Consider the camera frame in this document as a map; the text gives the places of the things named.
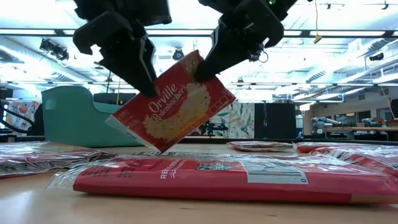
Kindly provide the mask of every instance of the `red popcorn package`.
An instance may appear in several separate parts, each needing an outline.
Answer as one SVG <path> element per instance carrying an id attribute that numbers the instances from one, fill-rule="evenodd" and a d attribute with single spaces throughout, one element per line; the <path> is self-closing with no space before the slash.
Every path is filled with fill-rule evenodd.
<path id="1" fill-rule="evenodd" d="M 398 178 L 398 148 L 391 149 L 391 146 L 385 149 L 323 147 L 311 152 L 311 154 L 318 153 Z"/>
<path id="2" fill-rule="evenodd" d="M 191 52 L 155 80 L 156 97 L 138 94 L 106 123 L 145 146 L 166 151 L 235 100 L 216 77 L 194 82 L 202 61 L 197 50 Z"/>
<path id="3" fill-rule="evenodd" d="M 298 152 L 304 152 L 304 153 L 311 152 L 312 150 L 321 147 L 343 147 L 350 149 L 398 148 L 397 146 L 381 146 L 381 145 L 357 144 L 357 143 L 345 143 L 345 142 L 299 142 L 294 146 L 294 148 L 298 150 Z"/>
<path id="4" fill-rule="evenodd" d="M 244 152 L 293 152 L 293 144 L 265 141 L 234 141 L 227 145 Z"/>
<path id="5" fill-rule="evenodd" d="M 1 147 L 0 179 L 72 168 L 78 164 L 114 157 L 110 152 L 51 142 L 3 144 Z"/>
<path id="6" fill-rule="evenodd" d="M 398 203 L 391 176 L 332 157 L 119 157 L 47 187 L 101 195 L 310 203 Z"/>

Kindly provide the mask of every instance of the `popcorn box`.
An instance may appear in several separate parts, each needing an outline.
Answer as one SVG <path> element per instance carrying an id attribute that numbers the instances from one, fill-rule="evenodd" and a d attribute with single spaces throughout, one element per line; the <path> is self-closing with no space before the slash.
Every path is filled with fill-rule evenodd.
<path id="1" fill-rule="evenodd" d="M 235 100 L 217 77 L 194 81 L 202 61 L 197 50 L 189 53 L 155 80 L 157 96 L 138 94 L 105 122 L 145 146 L 166 151 Z"/>

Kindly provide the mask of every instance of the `ceiling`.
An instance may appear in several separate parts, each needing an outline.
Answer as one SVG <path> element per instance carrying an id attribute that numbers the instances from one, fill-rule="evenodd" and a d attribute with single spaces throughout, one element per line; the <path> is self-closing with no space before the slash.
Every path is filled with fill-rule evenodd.
<path id="1" fill-rule="evenodd" d="M 379 0 L 298 0 L 283 21 L 285 29 L 294 30 L 397 30 L 398 2 Z M 0 28 L 2 29 L 77 29 L 85 21 L 78 18 L 72 0 L 0 0 Z M 220 13 L 202 6 L 197 0 L 169 0 L 173 23 L 156 25 L 148 29 L 214 29 Z M 324 38 L 314 44 L 314 38 L 283 38 L 275 47 L 266 49 L 261 62 L 242 62 L 218 75 L 220 80 L 244 100 L 317 99 L 326 93 L 344 93 L 367 87 L 374 82 L 394 83 L 393 76 L 378 80 L 384 75 L 395 74 L 397 44 L 394 39 L 381 38 Z M 49 37 L 53 42 L 66 47 L 70 59 L 57 63 L 55 58 L 39 50 L 42 37 L 7 35 L 0 37 L 0 47 L 11 50 L 29 60 L 25 65 L 0 63 L 0 79 L 8 81 L 57 81 L 57 82 L 104 82 L 109 70 L 98 70 L 95 62 L 101 60 L 99 48 L 93 47 L 93 55 L 79 53 L 71 37 Z M 175 63 L 170 56 L 175 48 L 184 53 L 198 49 L 206 57 L 211 49 L 210 37 L 151 37 L 157 52 L 154 67 L 160 75 Z M 369 56 L 384 52 L 384 59 L 371 62 Z M 129 85 L 119 85 L 119 78 L 111 75 L 110 90 L 132 91 Z M 243 80 L 245 85 L 237 85 Z M 328 83 L 354 83 L 365 86 L 330 86 Z M 39 90 L 56 86 L 31 84 Z M 25 88 L 22 85 L 8 85 Z M 98 85 L 93 92 L 105 91 Z"/>

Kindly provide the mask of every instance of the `teal plastic container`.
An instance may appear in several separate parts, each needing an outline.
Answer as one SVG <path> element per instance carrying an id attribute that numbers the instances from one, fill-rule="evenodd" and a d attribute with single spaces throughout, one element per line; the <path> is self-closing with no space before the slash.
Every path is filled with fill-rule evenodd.
<path id="1" fill-rule="evenodd" d="M 85 147 L 140 146 L 105 120 L 121 106 L 95 103 L 82 86 L 58 86 L 42 92 L 45 140 Z"/>

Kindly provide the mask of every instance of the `desk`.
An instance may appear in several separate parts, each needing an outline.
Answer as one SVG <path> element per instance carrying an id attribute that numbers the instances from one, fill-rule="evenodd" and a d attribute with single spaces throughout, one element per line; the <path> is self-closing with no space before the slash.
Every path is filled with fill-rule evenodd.
<path id="1" fill-rule="evenodd" d="M 111 148 L 118 153 L 151 151 Z M 225 145 L 179 144 L 171 151 L 237 153 Z M 0 223 L 397 223 L 398 206 L 242 203 L 107 197 L 45 190 L 52 174 L 0 180 Z"/>

